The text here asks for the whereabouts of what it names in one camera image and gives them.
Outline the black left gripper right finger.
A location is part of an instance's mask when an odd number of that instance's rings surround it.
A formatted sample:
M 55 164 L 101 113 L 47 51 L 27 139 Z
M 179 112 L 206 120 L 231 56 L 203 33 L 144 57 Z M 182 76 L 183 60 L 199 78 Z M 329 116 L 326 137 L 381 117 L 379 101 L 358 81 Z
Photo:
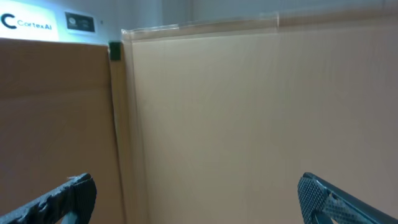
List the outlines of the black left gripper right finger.
M 301 176 L 297 192 L 305 224 L 397 224 L 396 218 L 310 172 Z

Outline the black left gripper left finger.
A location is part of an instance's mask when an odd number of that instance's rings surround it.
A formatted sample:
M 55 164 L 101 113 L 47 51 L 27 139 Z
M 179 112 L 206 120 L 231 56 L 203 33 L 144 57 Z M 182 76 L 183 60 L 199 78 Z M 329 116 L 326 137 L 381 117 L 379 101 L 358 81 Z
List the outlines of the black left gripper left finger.
M 1 216 L 2 224 L 88 224 L 95 208 L 96 184 L 89 173 L 67 182 Z

